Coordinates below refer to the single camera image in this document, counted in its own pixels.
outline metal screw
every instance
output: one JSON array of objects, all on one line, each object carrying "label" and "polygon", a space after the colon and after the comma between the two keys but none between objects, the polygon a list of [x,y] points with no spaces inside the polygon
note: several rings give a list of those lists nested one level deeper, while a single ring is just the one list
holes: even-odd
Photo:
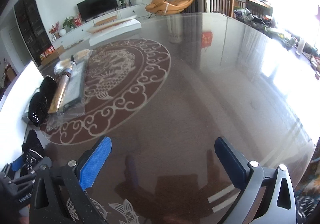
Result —
[{"label": "metal screw", "polygon": [[252,160],[252,161],[250,161],[250,165],[252,167],[258,167],[259,163],[257,161]]},{"label": "metal screw", "polygon": [[285,166],[285,165],[283,165],[283,164],[280,164],[279,165],[279,168],[282,170],[282,171],[287,171],[287,167]]},{"label": "metal screw", "polygon": [[44,170],[44,169],[46,169],[46,167],[47,167],[46,165],[41,165],[41,166],[39,166],[39,169]]},{"label": "metal screw", "polygon": [[76,160],[71,160],[68,162],[68,166],[74,167],[77,164]]}]

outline tabletop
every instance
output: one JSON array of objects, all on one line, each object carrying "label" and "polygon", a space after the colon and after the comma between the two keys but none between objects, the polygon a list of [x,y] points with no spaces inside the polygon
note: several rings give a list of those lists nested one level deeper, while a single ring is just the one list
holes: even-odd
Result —
[{"label": "tabletop", "polygon": [[262,166],[286,164],[296,186],[320,134],[310,65],[221,14],[141,26],[93,47],[80,43],[78,51],[94,50],[86,113],[37,129],[54,166],[111,138],[87,189],[108,223],[217,223],[239,193],[214,153],[219,136]]}]

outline black display cabinet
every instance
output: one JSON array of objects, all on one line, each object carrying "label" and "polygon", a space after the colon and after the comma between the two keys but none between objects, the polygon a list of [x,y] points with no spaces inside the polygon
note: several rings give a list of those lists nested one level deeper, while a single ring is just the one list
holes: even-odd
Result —
[{"label": "black display cabinet", "polygon": [[50,48],[52,43],[42,24],[36,0],[19,0],[14,6],[14,11],[30,54],[40,66],[40,55]]}]

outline white flower pot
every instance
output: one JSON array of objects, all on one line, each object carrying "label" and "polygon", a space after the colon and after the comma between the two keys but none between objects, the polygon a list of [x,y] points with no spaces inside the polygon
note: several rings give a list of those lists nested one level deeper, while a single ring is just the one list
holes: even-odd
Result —
[{"label": "white flower pot", "polygon": [[135,3],[136,5],[142,4],[142,3],[143,3],[143,0],[134,0],[134,3]]},{"label": "white flower pot", "polygon": [[67,33],[67,31],[63,28],[59,31],[59,35],[62,37],[63,35],[65,35]]}]

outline black television screen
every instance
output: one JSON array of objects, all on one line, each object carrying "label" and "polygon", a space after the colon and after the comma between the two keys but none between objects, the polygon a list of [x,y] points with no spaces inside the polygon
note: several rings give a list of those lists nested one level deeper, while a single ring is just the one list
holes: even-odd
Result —
[{"label": "black television screen", "polygon": [[83,21],[118,7],[117,0],[85,0],[77,4]]}]

